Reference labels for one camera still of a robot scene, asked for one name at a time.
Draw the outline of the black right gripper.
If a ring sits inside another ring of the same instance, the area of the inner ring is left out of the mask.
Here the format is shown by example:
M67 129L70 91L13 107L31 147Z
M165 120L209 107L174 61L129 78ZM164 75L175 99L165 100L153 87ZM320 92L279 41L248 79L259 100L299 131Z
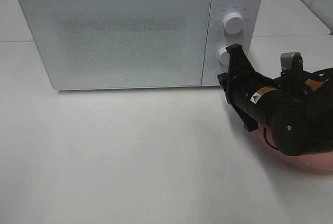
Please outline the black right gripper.
M246 57L242 45L226 48L229 54L228 72L219 75L228 102L235 109L245 129L252 132L261 123L270 125L268 115L274 110L274 97L280 94L271 79L257 73Z

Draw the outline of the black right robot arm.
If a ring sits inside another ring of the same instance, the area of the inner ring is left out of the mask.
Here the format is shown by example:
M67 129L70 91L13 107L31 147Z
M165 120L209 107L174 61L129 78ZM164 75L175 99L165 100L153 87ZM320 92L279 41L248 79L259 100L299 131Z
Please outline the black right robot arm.
M270 147L287 156L332 151L332 69L307 72L301 54L290 52L271 79L255 71L241 45L226 51L228 71L217 79L247 131L262 126Z

